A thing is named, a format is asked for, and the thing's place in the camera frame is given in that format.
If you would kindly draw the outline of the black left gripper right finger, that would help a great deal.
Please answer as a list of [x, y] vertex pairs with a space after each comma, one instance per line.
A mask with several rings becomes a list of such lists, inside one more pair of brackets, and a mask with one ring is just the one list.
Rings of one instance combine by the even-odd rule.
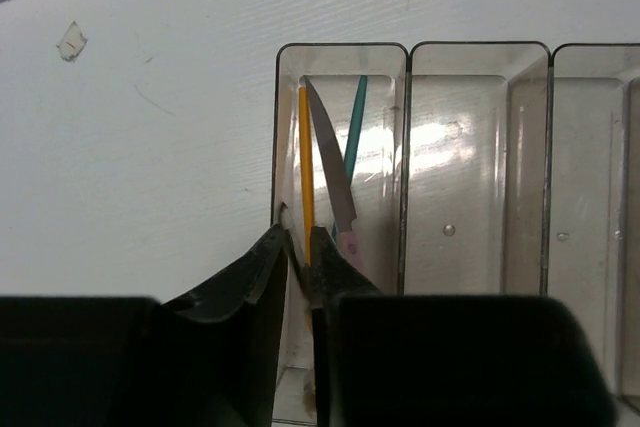
[[311, 235], [321, 426], [613, 426], [570, 310], [546, 296], [385, 295]]

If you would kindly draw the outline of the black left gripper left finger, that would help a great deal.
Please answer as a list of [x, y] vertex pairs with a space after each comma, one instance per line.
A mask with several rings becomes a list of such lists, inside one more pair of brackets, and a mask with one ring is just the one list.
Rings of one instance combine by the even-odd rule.
[[5, 297], [5, 426], [268, 426], [287, 284], [286, 234], [168, 301]]

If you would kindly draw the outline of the pink handled metal knife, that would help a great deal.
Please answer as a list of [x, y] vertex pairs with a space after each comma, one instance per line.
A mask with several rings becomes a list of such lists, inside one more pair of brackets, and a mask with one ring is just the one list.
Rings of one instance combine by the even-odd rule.
[[354, 230], [357, 211], [333, 124], [311, 79], [304, 76], [303, 80], [333, 214], [331, 229], [335, 229], [335, 235], [329, 232], [330, 239], [334, 241], [339, 253], [346, 261], [361, 275], [372, 281], [373, 274], [366, 265], [361, 242]]

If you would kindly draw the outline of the teal plastic knife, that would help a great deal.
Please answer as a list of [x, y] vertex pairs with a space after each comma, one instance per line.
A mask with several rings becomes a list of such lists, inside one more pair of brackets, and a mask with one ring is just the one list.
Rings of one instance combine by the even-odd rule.
[[368, 90], [368, 77], [361, 75], [358, 79], [356, 92], [351, 109], [346, 143], [343, 149], [344, 171], [349, 183], [353, 182], [358, 148], [362, 131], [364, 110]]

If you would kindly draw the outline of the orange plastic knife top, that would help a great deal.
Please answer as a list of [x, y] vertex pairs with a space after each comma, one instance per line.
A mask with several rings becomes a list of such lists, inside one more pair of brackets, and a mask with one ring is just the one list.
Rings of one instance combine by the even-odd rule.
[[298, 127], [305, 260], [311, 265], [311, 231], [315, 223], [315, 208], [311, 120], [305, 87], [300, 87], [298, 91]]

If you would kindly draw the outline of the clear four-compartment organizer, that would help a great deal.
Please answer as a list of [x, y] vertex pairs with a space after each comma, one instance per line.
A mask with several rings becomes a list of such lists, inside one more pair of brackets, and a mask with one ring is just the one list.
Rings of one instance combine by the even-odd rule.
[[[546, 294], [584, 328], [639, 422], [639, 48], [522, 42], [284, 46], [275, 206], [304, 230], [298, 91], [308, 76], [343, 152], [368, 77], [352, 193], [388, 293]], [[315, 223], [333, 214], [311, 129]]]

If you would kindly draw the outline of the small tape scrap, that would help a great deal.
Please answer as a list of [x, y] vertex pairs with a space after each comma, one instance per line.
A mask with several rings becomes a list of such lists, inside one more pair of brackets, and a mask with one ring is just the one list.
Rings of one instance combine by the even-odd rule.
[[65, 62], [74, 62], [83, 52], [87, 43], [88, 38], [84, 35], [78, 23], [72, 21], [57, 44], [59, 56]]

